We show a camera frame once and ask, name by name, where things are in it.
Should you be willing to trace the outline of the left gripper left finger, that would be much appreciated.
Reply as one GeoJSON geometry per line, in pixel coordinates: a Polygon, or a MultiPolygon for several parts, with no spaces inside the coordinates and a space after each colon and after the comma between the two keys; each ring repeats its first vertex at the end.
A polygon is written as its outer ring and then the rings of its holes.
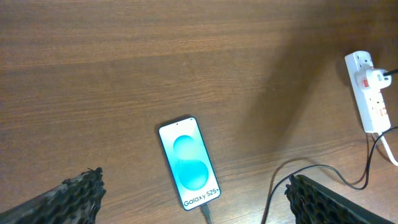
{"type": "Polygon", "coordinates": [[[88,169],[60,185],[1,213],[1,223],[96,223],[106,194],[103,170],[88,169]]]}

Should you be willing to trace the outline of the blue Galaxy smartphone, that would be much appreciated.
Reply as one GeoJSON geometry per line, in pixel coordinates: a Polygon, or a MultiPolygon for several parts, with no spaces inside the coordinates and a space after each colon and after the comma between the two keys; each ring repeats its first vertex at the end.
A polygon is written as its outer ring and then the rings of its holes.
{"type": "Polygon", "coordinates": [[[159,137],[184,210],[199,207],[221,195],[196,118],[191,116],[161,126],[159,137]]]}

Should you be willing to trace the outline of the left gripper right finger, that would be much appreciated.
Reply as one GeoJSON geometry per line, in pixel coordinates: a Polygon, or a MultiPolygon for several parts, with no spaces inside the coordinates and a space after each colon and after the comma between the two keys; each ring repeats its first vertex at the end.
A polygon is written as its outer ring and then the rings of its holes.
{"type": "Polygon", "coordinates": [[[393,224],[304,175],[293,175],[285,195],[299,224],[393,224]]]}

